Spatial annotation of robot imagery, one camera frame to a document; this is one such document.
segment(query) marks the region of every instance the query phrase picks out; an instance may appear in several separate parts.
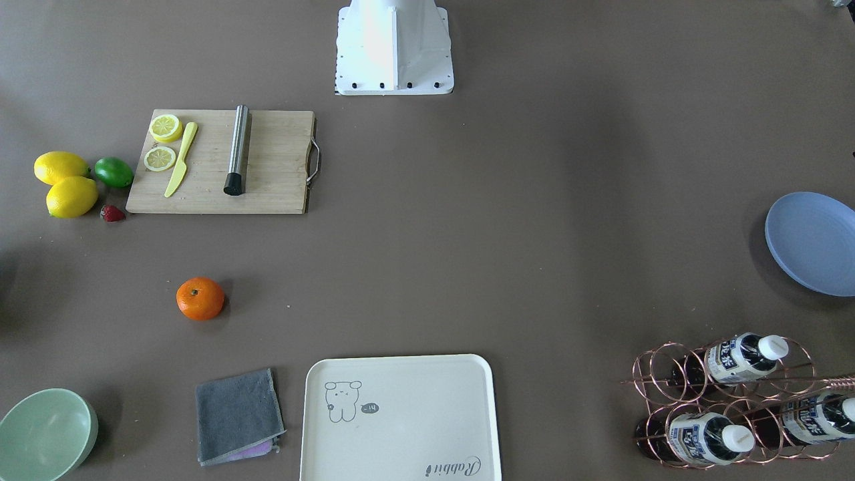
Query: white bottle cap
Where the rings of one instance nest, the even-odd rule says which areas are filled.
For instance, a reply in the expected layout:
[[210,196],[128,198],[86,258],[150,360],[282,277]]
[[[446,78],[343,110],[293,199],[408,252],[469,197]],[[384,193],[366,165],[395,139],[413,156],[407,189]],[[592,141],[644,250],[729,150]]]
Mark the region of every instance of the white bottle cap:
[[790,352],[787,340],[780,336],[766,336],[758,342],[760,353],[766,359],[778,360]]
[[724,446],[735,453],[747,453],[754,449],[754,435],[745,426],[724,426],[722,430]]
[[843,415],[855,420],[855,397],[846,398],[841,404],[843,405]]

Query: lime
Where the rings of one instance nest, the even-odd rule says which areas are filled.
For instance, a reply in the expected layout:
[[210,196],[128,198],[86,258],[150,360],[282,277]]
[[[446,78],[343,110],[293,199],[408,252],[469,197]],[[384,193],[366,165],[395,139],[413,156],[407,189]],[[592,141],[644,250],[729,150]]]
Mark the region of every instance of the lime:
[[152,172],[160,172],[175,165],[175,151],[169,147],[158,146],[145,153],[145,167]]
[[72,175],[88,175],[89,165],[77,154],[53,151],[39,156],[32,170],[40,181],[52,186]]
[[75,175],[51,187],[46,202],[53,217],[70,218],[86,214],[97,200],[95,181]]
[[92,173],[110,187],[127,187],[133,182],[131,167],[116,157],[104,157],[95,162]]
[[172,114],[163,114],[151,120],[149,132],[158,142],[175,142],[181,138],[184,127],[178,117]]

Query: bear drawing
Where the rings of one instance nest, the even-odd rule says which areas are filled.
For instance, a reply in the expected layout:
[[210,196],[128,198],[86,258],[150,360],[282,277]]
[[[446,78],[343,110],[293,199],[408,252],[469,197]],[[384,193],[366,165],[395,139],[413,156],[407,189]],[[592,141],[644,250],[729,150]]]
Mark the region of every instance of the bear drawing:
[[327,409],[330,421],[350,422],[357,416],[357,400],[359,388],[362,386],[363,384],[359,381],[324,384],[327,388]]

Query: folded cloth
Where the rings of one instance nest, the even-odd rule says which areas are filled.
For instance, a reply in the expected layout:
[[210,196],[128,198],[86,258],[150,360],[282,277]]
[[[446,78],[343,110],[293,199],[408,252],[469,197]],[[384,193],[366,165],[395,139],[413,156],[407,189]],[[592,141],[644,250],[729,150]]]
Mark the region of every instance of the folded cloth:
[[269,368],[199,384],[196,412],[202,466],[279,451],[285,427]]

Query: red strawberry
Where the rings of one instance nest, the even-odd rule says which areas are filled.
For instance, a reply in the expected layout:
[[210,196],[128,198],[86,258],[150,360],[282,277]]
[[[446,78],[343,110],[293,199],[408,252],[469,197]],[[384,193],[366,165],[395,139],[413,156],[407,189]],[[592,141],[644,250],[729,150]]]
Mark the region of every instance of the red strawberry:
[[115,205],[105,205],[101,208],[101,218],[108,223],[114,223],[125,220],[125,212]]

